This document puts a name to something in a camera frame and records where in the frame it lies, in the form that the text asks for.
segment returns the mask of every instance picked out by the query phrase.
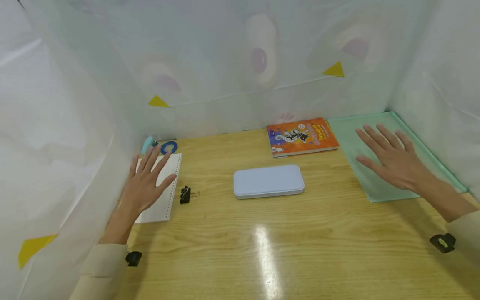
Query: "wood grain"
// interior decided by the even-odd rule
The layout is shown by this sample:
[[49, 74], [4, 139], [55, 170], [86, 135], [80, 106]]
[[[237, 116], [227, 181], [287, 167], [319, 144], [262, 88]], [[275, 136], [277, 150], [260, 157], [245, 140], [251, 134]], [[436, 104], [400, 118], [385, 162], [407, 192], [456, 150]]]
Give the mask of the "wood grain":
[[[144, 255], [117, 299], [480, 299], [479, 273], [428, 242], [441, 217], [423, 199], [370, 203], [341, 150], [273, 159], [265, 130], [177, 143], [170, 221], [134, 227]], [[234, 197], [236, 170], [285, 164], [304, 193]], [[185, 185], [200, 196], [180, 205]]]

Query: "book cover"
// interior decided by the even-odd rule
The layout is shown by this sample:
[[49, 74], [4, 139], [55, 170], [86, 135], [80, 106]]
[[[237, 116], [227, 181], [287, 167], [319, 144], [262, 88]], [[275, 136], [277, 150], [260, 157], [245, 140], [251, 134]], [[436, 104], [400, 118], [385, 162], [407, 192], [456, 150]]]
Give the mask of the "book cover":
[[338, 148], [322, 118], [267, 126], [273, 157], [313, 153]]

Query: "white notebook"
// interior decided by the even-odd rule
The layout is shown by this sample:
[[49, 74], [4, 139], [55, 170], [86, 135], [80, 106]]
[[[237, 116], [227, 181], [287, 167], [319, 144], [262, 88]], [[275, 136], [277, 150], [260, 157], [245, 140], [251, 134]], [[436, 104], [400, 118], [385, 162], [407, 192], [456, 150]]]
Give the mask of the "white notebook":
[[[162, 159], [163, 156], [159, 156], [153, 167]], [[140, 165], [141, 159], [138, 160], [137, 169]], [[167, 164], [163, 167], [156, 179], [156, 186], [159, 186], [162, 181], [170, 174], [177, 174], [177, 178], [172, 184], [165, 189], [160, 198], [147, 210], [143, 211], [135, 223], [150, 223], [168, 221], [170, 219], [170, 211], [172, 210], [173, 197], [175, 196], [175, 189], [177, 187], [177, 181], [179, 179], [181, 163], [181, 153], [172, 154], [168, 159]]]

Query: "green folder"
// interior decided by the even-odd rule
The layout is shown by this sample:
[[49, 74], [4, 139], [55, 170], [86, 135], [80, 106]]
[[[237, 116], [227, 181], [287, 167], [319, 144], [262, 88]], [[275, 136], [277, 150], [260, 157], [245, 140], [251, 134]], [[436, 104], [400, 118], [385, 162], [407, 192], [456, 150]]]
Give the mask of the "green folder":
[[385, 182], [373, 171], [356, 160], [358, 155], [365, 155], [375, 162], [380, 163], [370, 148], [363, 143], [355, 132], [356, 128], [362, 128], [364, 124], [370, 125], [377, 130], [377, 124], [383, 124], [390, 132], [401, 130], [412, 140], [415, 151], [420, 160], [427, 168], [443, 181], [449, 182], [457, 192], [467, 192], [465, 187], [450, 172], [435, 155], [425, 146], [424, 143], [413, 133], [410, 128], [393, 111], [380, 114], [357, 116], [350, 118], [329, 119], [328, 123], [332, 128], [335, 137], [342, 147], [352, 169], [357, 176], [363, 190], [370, 202], [382, 202], [398, 199], [416, 198], [417, 194], [411, 191], [401, 190]]

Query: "blue tape roll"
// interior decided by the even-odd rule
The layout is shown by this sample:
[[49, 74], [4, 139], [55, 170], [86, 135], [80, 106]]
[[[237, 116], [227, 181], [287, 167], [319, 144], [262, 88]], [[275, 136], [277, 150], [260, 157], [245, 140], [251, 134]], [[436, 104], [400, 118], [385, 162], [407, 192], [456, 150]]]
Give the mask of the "blue tape roll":
[[174, 142], [174, 141], [166, 142], [166, 143], [163, 144], [162, 147], [160, 148], [160, 152], [161, 152], [163, 155], [167, 154], [167, 151], [165, 151], [165, 147], [166, 147], [166, 146], [169, 146], [169, 145], [173, 145], [173, 149], [171, 150], [172, 153], [175, 153], [175, 151], [177, 151], [177, 149], [179, 148], [179, 146], [177, 145], [177, 143]]

